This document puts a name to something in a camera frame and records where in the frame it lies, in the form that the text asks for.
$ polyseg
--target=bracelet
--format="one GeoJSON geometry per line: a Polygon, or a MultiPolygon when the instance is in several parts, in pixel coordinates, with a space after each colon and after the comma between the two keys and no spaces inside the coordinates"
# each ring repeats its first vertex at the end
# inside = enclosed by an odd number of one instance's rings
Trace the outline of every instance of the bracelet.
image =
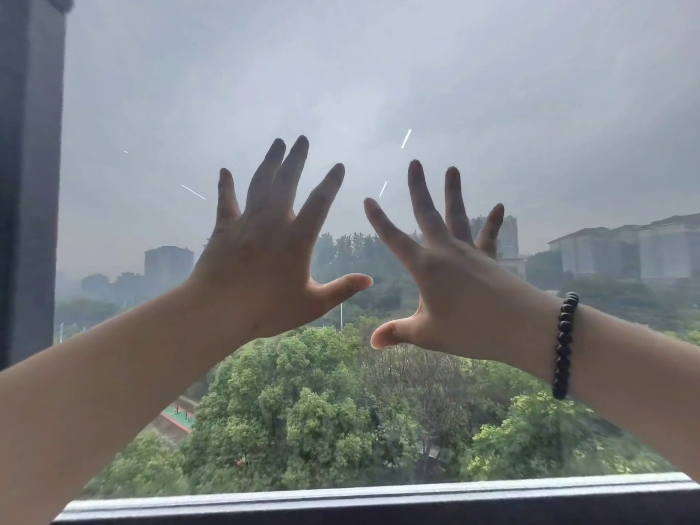
{"type": "Polygon", "coordinates": [[[569,368],[571,367],[571,343],[573,341],[573,314],[578,307],[578,295],[567,292],[559,309],[559,334],[556,336],[555,378],[552,382],[552,395],[563,400],[568,390],[569,368]]]}

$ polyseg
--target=dark window frame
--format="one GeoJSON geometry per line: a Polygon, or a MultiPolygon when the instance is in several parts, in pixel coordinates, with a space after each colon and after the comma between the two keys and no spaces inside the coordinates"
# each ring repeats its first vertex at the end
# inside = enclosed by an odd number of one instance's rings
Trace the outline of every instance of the dark window frame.
{"type": "MultiPolygon", "coordinates": [[[[0,368],[53,341],[65,16],[0,0],[0,368]]],[[[683,474],[75,501],[57,524],[690,524],[683,474]]]]}

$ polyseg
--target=gray sky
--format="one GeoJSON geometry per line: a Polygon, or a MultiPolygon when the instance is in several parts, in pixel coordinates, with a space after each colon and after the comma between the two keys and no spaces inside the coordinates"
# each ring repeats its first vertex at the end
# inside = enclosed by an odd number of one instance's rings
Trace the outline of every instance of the gray sky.
{"type": "Polygon", "coordinates": [[[503,202],[526,253],[700,212],[700,0],[76,0],[58,269],[199,254],[218,169],[243,202],[272,140],[302,133],[298,206],[346,165],[333,234],[370,231],[385,180],[413,230],[412,158],[441,206],[450,165],[471,216],[503,202]]]}

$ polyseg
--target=person's left arm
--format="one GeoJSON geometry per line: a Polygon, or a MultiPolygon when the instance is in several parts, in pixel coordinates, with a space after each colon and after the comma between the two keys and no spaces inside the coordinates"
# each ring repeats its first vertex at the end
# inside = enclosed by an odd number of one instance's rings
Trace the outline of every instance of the person's left arm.
{"type": "Polygon", "coordinates": [[[50,522],[115,453],[226,355],[324,315],[372,280],[310,278],[313,246],[345,169],[293,213],[309,143],[275,140],[241,213],[222,169],[212,238],[190,279],[0,372],[0,515],[50,522]]]}

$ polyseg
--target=finger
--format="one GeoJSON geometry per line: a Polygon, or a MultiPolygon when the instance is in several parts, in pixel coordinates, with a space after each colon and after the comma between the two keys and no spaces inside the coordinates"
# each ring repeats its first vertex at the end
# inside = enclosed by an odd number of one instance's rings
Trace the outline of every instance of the finger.
{"type": "Polygon", "coordinates": [[[293,228],[298,236],[316,242],[320,229],[328,216],[330,205],[333,204],[335,195],[343,184],[344,177],[345,166],[336,164],[328,171],[320,184],[314,188],[294,220],[293,228]]]}
{"type": "Polygon", "coordinates": [[[382,350],[389,346],[401,343],[420,346],[417,333],[419,331],[419,319],[417,316],[392,320],[379,326],[370,339],[372,348],[382,350]]]}
{"type": "Polygon", "coordinates": [[[479,232],[475,242],[478,249],[488,253],[494,259],[497,254],[498,232],[501,230],[504,214],[503,204],[496,204],[489,213],[489,217],[486,218],[486,224],[479,232]]]}
{"type": "Polygon", "coordinates": [[[216,206],[216,224],[223,225],[241,216],[233,185],[233,176],[226,168],[219,171],[218,204],[216,206]]]}
{"type": "Polygon", "coordinates": [[[462,181],[456,167],[447,169],[444,176],[444,212],[445,222],[450,232],[460,241],[474,245],[469,218],[464,209],[462,198],[462,181]]]}
{"type": "Polygon", "coordinates": [[[316,315],[319,317],[325,315],[354,294],[370,287],[372,283],[372,278],[366,274],[346,274],[332,282],[314,284],[312,292],[318,306],[314,307],[316,315]]]}
{"type": "Polygon", "coordinates": [[[272,199],[275,210],[282,213],[292,213],[299,177],[302,175],[308,154],[309,140],[306,136],[299,136],[275,174],[275,181],[272,184],[272,199]]]}
{"type": "Polygon", "coordinates": [[[284,141],[277,138],[267,150],[267,155],[258,167],[253,178],[250,179],[248,197],[246,198],[246,212],[257,213],[267,206],[270,188],[275,180],[275,173],[282,164],[286,147],[284,141]]]}
{"type": "Polygon", "coordinates": [[[423,235],[429,241],[445,239],[448,236],[447,227],[440,213],[435,209],[428,185],[425,184],[423,166],[418,160],[414,160],[408,166],[408,188],[411,192],[413,213],[423,235]]]}
{"type": "Polygon", "coordinates": [[[399,230],[373,199],[365,199],[365,215],[389,250],[408,270],[411,270],[410,266],[415,264],[422,247],[413,241],[408,234],[399,230]]]}

